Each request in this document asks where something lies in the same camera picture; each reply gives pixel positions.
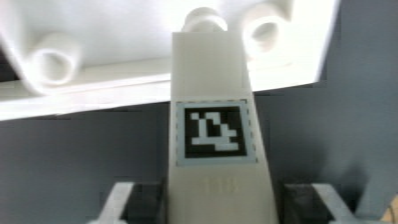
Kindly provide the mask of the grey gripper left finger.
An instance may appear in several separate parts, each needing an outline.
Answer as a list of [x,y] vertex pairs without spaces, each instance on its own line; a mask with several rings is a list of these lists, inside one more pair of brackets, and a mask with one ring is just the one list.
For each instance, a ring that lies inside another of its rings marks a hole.
[[164,184],[117,182],[87,224],[164,224]]

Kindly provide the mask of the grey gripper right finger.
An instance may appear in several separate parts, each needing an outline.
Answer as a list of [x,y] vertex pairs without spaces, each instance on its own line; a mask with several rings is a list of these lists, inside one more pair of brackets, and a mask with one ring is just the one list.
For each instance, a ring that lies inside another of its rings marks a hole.
[[283,224],[359,224],[331,184],[286,184],[281,205]]

